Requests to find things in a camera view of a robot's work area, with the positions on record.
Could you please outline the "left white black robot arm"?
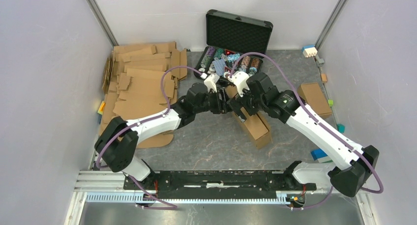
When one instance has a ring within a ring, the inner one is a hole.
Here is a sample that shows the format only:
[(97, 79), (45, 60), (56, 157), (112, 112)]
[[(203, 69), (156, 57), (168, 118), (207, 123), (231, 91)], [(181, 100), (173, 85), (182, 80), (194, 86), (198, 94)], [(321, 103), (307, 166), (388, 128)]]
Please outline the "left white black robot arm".
[(98, 153), (97, 167), (103, 160), (112, 172), (124, 172), (134, 177), (138, 186), (149, 189), (154, 175), (144, 160), (135, 156), (137, 145), (158, 134), (182, 128), (199, 113), (224, 114), (231, 111), (224, 88), (209, 91), (202, 83), (195, 83), (174, 104), (147, 117), (124, 120), (113, 118), (94, 145)]

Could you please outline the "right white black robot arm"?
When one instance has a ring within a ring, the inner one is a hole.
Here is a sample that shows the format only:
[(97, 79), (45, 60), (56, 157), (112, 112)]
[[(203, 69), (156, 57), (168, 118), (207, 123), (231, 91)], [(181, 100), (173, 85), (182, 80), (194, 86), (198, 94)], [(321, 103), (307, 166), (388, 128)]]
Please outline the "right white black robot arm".
[(291, 190), (302, 184), (328, 184), (348, 197), (365, 190), (367, 179), (375, 174), (379, 151), (348, 139), (323, 120), (293, 89), (279, 91), (265, 73), (249, 76), (238, 71), (226, 74), (237, 89), (230, 99), (232, 110), (241, 121), (248, 115), (263, 111), (271, 118), (297, 130), (331, 158), (330, 163), (294, 162), (286, 170), (284, 184)]

